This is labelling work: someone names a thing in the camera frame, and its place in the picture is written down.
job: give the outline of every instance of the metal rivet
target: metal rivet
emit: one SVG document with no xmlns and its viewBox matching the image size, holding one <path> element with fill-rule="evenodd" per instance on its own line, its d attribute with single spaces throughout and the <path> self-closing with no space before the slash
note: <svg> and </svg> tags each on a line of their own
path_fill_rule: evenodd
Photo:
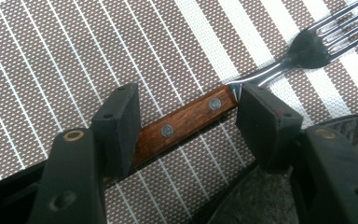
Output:
<svg viewBox="0 0 358 224">
<path fill-rule="evenodd" d="M 337 137 L 335 133 L 333 133 L 329 130 L 326 130 L 326 129 L 317 129 L 317 130 L 315 130 L 315 133 L 320 135 L 321 137 L 327 138 L 327 139 L 334 139 Z"/>
<path fill-rule="evenodd" d="M 171 137 L 173 135 L 173 127 L 166 124 L 161 128 L 161 133 L 164 137 Z"/>
<path fill-rule="evenodd" d="M 67 142 L 73 142 L 73 141 L 79 140 L 83 136 L 84 136 L 84 133 L 82 131 L 74 130 L 74 131 L 66 133 L 63 136 L 63 140 L 65 140 Z"/>
<path fill-rule="evenodd" d="M 222 106 L 222 102 L 220 102 L 220 100 L 217 99 L 217 98 L 213 98 L 213 99 L 209 102 L 209 107 L 210 107 L 212 110 L 216 110 L 216 109 L 220 108 L 220 106 Z"/>
</svg>

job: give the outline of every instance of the woven placemat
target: woven placemat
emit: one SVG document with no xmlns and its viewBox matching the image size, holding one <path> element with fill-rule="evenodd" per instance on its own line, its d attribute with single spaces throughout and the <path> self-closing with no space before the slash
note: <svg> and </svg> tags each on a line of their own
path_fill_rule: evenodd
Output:
<svg viewBox="0 0 358 224">
<path fill-rule="evenodd" d="M 89 127 L 112 90 L 140 86 L 142 125 L 277 60 L 303 28 L 350 0 L 23 1 L 0 5 L 0 179 Z M 358 49 L 269 89 L 303 127 L 358 113 Z M 235 111 L 108 186 L 108 220 L 186 223 L 254 158 Z"/>
</svg>

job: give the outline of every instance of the brass insert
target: brass insert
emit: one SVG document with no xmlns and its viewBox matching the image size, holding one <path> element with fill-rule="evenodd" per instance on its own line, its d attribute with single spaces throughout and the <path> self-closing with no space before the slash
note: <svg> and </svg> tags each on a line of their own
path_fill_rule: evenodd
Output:
<svg viewBox="0 0 358 224">
<path fill-rule="evenodd" d="M 84 132 L 83 131 L 79 131 L 79 130 L 74 130 L 71 132 L 66 133 L 63 136 L 63 140 L 67 141 L 67 142 L 74 142 L 79 140 L 80 138 L 82 138 L 84 136 Z"/>
<path fill-rule="evenodd" d="M 317 129 L 317 130 L 315 130 L 315 133 L 320 135 L 321 137 L 327 138 L 327 139 L 334 139 L 337 137 L 335 133 L 333 133 L 329 130 L 326 130 L 326 129 Z"/>
</svg>

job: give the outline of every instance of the fork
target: fork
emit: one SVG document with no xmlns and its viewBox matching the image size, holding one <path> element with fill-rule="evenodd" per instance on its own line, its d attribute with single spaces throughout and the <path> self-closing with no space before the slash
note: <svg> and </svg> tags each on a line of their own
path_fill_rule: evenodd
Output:
<svg viewBox="0 0 358 224">
<path fill-rule="evenodd" d="M 358 46 L 358 38 L 346 46 L 341 46 L 343 41 L 358 33 L 358 26 L 344 34 L 339 34 L 344 28 L 358 21 L 358 15 L 334 27 L 327 26 L 344 18 L 357 7 L 358 1 L 322 21 L 312 24 L 296 36 L 289 50 L 278 61 L 255 71 L 251 75 L 240 77 L 227 84 L 234 91 L 234 94 L 240 97 L 241 85 L 238 84 L 249 82 L 259 87 L 265 87 L 270 81 L 292 69 L 315 69 L 330 64 L 347 51 Z"/>
<path fill-rule="evenodd" d="M 330 25 L 345 17 L 356 7 L 358 7 L 358 1 L 301 31 L 294 39 L 290 49 L 277 62 L 251 75 L 228 82 L 227 85 L 208 92 L 190 104 L 144 127 L 139 134 L 132 168 L 156 157 L 165 149 L 235 108 L 241 96 L 243 83 L 250 82 L 259 87 L 265 87 L 270 81 L 289 70 L 321 68 L 348 50 L 354 49 L 358 46 L 358 39 L 346 46 L 342 46 L 342 43 L 348 37 L 358 33 L 358 26 L 344 35 L 339 32 L 358 21 L 358 16 L 334 27 L 330 27 Z"/>
</svg>

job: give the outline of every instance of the fork neck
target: fork neck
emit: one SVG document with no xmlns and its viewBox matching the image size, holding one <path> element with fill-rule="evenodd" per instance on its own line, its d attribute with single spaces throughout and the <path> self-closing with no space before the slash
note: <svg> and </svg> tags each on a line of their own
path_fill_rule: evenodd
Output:
<svg viewBox="0 0 358 224">
<path fill-rule="evenodd" d="M 228 85 L 252 83 L 259 87 L 266 87 L 270 81 L 294 68 L 296 68 L 296 66 L 293 64 L 293 61 L 290 60 L 290 57 L 282 57 L 275 63 L 259 69 L 250 75 L 228 82 Z"/>
</svg>

